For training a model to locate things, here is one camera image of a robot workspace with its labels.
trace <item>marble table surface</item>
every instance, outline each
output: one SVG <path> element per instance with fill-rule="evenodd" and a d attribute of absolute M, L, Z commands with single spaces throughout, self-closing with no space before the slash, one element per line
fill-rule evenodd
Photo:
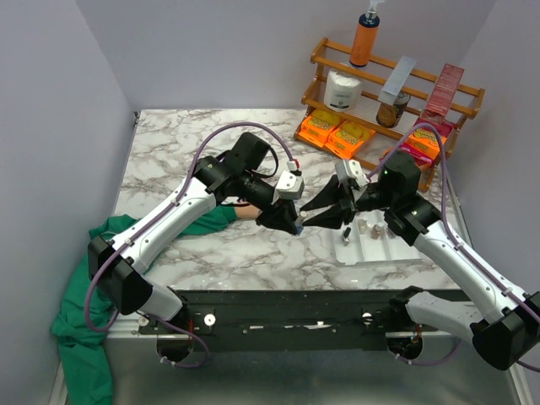
<path fill-rule="evenodd" d="M 165 199 L 184 178 L 200 142 L 214 129 L 239 121 L 259 122 L 282 136 L 300 161 L 305 191 L 301 206 L 327 183 L 337 160 L 293 140 L 294 130 L 305 114 L 302 110 L 151 110 L 143 111 L 133 140 L 115 214 L 142 218 Z M 205 149 L 217 155 L 229 149 L 249 129 L 237 128 L 218 135 Z M 362 152 L 376 162 L 392 141 L 377 136 Z M 276 148 L 280 169 L 283 150 Z M 273 164 L 268 159 L 263 166 Z M 437 206 L 440 178 L 426 193 Z M 452 204 L 449 220 L 457 227 Z M 178 289 L 454 289 L 457 286 L 429 258 L 415 265 L 377 267 L 344 266 L 337 262 L 329 243 L 329 229 L 305 228 L 297 237 L 239 220 L 212 235 L 187 236 L 170 243 L 156 259 L 148 277 Z"/>

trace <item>white jar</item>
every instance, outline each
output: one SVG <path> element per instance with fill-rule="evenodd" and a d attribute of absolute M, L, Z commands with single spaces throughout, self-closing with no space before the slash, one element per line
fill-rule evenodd
<path fill-rule="evenodd" d="M 324 104 L 334 111 L 346 111 L 356 103 L 361 92 L 362 82 L 359 79 L 331 70 L 324 92 Z"/>

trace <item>pump bottle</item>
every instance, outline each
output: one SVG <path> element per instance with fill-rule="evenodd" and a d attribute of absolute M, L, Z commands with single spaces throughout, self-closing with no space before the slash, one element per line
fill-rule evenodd
<path fill-rule="evenodd" d="M 363 68 L 370 61 L 371 50 L 375 44 L 377 30 L 381 22 L 377 15 L 377 4 L 383 2 L 384 0 L 371 0 L 368 12 L 360 15 L 349 60 L 351 65 L 356 68 Z"/>

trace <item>orange snack box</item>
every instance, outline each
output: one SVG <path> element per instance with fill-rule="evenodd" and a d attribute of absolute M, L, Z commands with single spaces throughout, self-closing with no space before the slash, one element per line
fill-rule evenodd
<path fill-rule="evenodd" d="M 374 130 L 346 121 L 330 134 L 325 146 L 340 158 L 351 159 L 374 135 Z"/>
<path fill-rule="evenodd" d="M 321 148 L 332 132 L 341 123 L 341 118 L 322 110 L 315 110 L 302 121 L 299 135 Z"/>

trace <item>white wall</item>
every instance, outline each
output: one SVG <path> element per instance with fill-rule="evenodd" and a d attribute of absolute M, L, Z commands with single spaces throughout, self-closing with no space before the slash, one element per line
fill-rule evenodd
<path fill-rule="evenodd" d="M 540 289 L 540 3 L 499 0 L 462 66 L 486 89 L 450 160 L 475 248 L 529 293 Z M 526 359 L 540 366 L 540 348 Z M 528 373 L 540 402 L 538 375 Z"/>
<path fill-rule="evenodd" d="M 323 36 L 352 45 L 369 0 L 77 0 L 127 98 L 140 108 L 300 104 Z M 440 71 L 459 63 L 494 0 L 380 5 L 375 52 Z"/>
<path fill-rule="evenodd" d="M 112 210 L 133 119 L 73 0 L 3 2 L 0 55 L 0 392 L 41 405 L 49 327 L 86 230 Z"/>

